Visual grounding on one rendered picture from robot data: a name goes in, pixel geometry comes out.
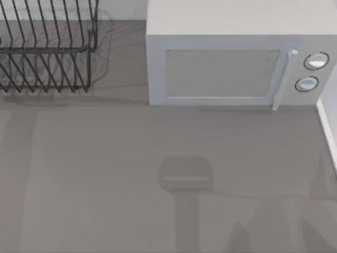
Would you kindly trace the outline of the microwave oven door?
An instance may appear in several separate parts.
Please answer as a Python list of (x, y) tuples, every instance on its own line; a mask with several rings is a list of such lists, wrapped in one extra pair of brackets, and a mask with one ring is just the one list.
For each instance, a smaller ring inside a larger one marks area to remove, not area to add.
[(302, 44), (283, 35), (148, 35), (150, 104), (270, 106)]

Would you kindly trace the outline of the pale microwave oven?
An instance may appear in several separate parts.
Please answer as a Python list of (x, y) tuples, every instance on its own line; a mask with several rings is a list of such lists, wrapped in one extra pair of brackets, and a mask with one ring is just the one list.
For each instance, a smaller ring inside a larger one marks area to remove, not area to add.
[[(283, 35), (299, 37), (299, 49), (281, 106), (314, 106), (337, 64), (337, 0), (148, 0), (148, 35)], [(315, 71), (303, 62), (325, 52), (329, 63)], [(319, 85), (298, 92), (297, 80)]]

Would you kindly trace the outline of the small microwave knob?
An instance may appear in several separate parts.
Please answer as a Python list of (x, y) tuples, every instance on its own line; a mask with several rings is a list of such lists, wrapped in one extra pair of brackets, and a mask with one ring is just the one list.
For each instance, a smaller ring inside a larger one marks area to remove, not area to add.
[(310, 92), (314, 90), (320, 81), (315, 76), (308, 76), (296, 81), (294, 87), (298, 92)]

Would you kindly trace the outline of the large microwave knob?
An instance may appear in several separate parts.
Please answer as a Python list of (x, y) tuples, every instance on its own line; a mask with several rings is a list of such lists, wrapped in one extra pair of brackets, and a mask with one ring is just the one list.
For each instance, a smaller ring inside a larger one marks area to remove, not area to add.
[(325, 52), (308, 55), (303, 65), (307, 70), (315, 71), (325, 67), (329, 63), (330, 57)]

